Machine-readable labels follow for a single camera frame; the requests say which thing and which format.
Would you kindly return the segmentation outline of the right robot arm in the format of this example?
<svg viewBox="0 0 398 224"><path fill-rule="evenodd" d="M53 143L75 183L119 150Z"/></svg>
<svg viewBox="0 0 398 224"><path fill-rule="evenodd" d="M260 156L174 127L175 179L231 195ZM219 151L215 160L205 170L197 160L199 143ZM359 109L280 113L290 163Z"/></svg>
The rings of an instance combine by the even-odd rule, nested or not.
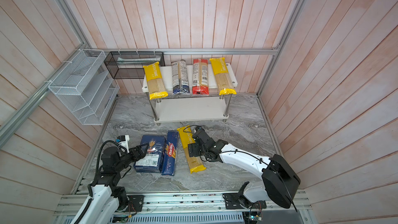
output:
<svg viewBox="0 0 398 224"><path fill-rule="evenodd" d="M214 141L199 125L188 126L183 131L193 138L193 143L188 144L190 157L231 164L262 180L255 183L247 181L237 193L223 194L227 209L250 208L256 204L262 207L269 200L286 209L294 206L293 199L301 180L283 156L256 155L227 141Z"/></svg>

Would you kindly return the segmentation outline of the dark blue clear spaghetti bag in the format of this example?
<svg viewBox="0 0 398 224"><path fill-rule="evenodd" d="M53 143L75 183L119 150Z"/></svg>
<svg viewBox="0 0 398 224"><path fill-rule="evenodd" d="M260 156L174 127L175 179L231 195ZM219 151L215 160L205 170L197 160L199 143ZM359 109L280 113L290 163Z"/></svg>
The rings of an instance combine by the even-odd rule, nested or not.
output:
<svg viewBox="0 0 398 224"><path fill-rule="evenodd" d="M189 94L189 80L186 61L181 59L172 63L173 94Z"/></svg>

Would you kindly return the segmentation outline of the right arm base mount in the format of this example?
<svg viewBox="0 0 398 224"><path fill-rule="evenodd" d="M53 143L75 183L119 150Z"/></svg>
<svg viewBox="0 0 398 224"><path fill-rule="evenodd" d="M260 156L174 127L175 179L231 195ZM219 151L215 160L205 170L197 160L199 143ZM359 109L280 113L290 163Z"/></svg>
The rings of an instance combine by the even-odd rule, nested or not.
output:
<svg viewBox="0 0 398 224"><path fill-rule="evenodd" d="M241 193L222 194L226 209L266 209L265 201L250 202Z"/></svg>

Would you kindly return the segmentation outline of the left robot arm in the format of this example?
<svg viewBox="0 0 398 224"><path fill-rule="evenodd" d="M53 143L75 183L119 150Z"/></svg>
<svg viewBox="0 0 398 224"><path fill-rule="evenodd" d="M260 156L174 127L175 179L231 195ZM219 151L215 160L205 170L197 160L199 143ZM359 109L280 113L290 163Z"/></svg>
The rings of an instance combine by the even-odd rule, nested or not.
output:
<svg viewBox="0 0 398 224"><path fill-rule="evenodd" d="M144 196L131 200L126 189L118 186L124 169L143 159L149 144L127 148L121 141L105 141L99 151L94 180L88 185L89 195L72 220L74 224L107 224L115 212L128 211L128 218L143 208Z"/></svg>

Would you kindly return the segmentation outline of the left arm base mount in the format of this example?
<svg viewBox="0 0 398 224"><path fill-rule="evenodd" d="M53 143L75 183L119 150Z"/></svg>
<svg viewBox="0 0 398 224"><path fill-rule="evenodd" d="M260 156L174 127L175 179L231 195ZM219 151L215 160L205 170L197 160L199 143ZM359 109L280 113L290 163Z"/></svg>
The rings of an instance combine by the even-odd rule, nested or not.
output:
<svg viewBox="0 0 398 224"><path fill-rule="evenodd" d="M118 212L141 212L144 204L144 195L126 195L119 200Z"/></svg>

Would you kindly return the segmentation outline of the red spaghetti bag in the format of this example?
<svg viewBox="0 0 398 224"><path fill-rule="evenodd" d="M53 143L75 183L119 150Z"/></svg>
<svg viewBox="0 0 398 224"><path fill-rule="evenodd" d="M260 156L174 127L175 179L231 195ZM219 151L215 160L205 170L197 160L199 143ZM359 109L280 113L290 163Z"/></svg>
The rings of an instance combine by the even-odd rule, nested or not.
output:
<svg viewBox="0 0 398 224"><path fill-rule="evenodd" d="M192 93L209 95L208 88L208 60L193 60Z"/></svg>

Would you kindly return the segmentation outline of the yellow Pastatime spaghetti bag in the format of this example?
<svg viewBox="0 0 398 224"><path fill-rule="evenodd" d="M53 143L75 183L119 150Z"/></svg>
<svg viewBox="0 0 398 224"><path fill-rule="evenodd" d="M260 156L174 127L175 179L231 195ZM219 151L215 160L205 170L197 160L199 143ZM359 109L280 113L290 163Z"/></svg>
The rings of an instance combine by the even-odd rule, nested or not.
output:
<svg viewBox="0 0 398 224"><path fill-rule="evenodd" d="M225 58L209 59L215 76L219 95L236 94Z"/></svg>
<svg viewBox="0 0 398 224"><path fill-rule="evenodd" d="M162 99L169 94L164 86L159 62L144 66L150 100Z"/></svg>
<svg viewBox="0 0 398 224"><path fill-rule="evenodd" d="M179 132L180 140L182 143L182 147L184 150L184 154L186 156L188 166L190 169L190 173L196 173L196 172L201 172L206 170L206 168L203 166L203 163L199 157L190 157L189 156L189 149L188 145L189 144L194 144L195 141L192 138L192 132L191 129L186 126L186 127L180 127L177 129Z"/></svg>

